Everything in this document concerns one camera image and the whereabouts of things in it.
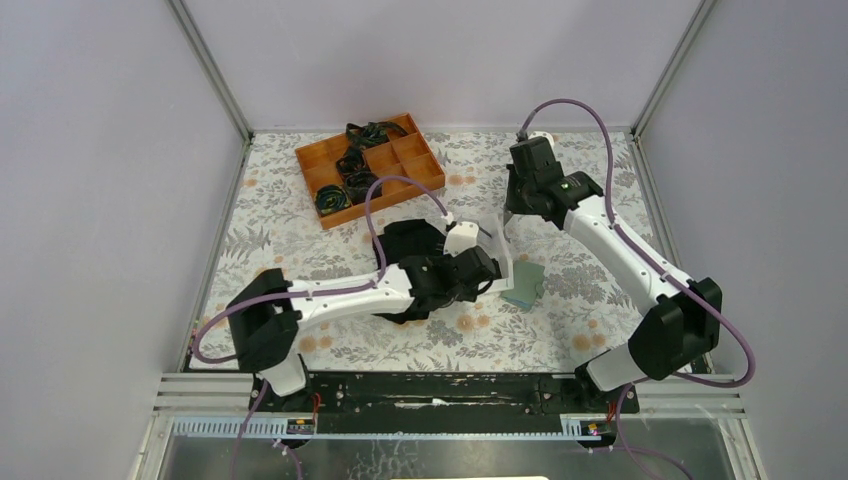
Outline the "black cloth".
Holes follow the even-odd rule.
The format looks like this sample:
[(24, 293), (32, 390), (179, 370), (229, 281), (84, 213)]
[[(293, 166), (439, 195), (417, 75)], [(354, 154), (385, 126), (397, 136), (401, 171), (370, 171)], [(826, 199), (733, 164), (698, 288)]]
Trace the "black cloth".
[(460, 284), (449, 259), (443, 254), (446, 235), (423, 219), (388, 224), (378, 236), (387, 266), (395, 265), (408, 276), (410, 306), (401, 313), (379, 317), (398, 325), (426, 320), (460, 296)]

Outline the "green leather card holder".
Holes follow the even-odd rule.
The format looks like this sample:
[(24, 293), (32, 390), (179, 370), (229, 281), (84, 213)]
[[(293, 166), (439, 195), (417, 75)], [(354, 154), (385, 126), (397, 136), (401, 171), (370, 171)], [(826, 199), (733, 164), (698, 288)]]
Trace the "green leather card holder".
[(526, 260), (513, 262), (513, 287), (500, 293), (505, 302), (530, 311), (544, 295), (545, 267)]

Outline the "white plastic card box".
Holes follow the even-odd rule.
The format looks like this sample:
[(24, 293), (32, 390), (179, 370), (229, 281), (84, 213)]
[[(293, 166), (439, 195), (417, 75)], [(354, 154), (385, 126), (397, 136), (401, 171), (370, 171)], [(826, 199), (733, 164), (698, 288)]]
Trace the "white plastic card box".
[(510, 245), (505, 235), (503, 218), (500, 214), (489, 214), (472, 220), (479, 229), (477, 245), (481, 246), (498, 267), (497, 278), (486, 294), (499, 294), (514, 287), (513, 258)]

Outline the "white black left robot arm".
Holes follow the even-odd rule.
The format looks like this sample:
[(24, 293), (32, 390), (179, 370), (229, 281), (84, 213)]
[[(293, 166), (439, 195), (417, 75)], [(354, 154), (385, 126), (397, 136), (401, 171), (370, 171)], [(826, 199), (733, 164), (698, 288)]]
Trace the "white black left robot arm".
[(383, 272), (334, 280), (287, 280), (281, 270), (267, 270), (228, 304), (225, 316), (239, 370), (266, 380), (272, 398), (296, 411), (309, 401), (311, 387), (292, 348), (312, 325), (360, 315), (395, 323), (424, 320), (513, 285), (512, 262), (475, 246), (456, 255), (408, 256)]

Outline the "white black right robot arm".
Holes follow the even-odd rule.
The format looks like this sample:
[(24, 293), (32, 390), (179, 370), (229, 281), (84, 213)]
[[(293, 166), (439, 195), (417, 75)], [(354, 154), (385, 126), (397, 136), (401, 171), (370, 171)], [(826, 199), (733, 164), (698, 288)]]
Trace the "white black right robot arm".
[(576, 368), (579, 407), (597, 412), (619, 387), (663, 380), (717, 346), (719, 322), (698, 303), (721, 306), (713, 280), (692, 280), (623, 222), (611, 221), (602, 188), (584, 172), (564, 174), (546, 138), (519, 141), (510, 154), (506, 212), (539, 216), (588, 248), (643, 316), (626, 343)]

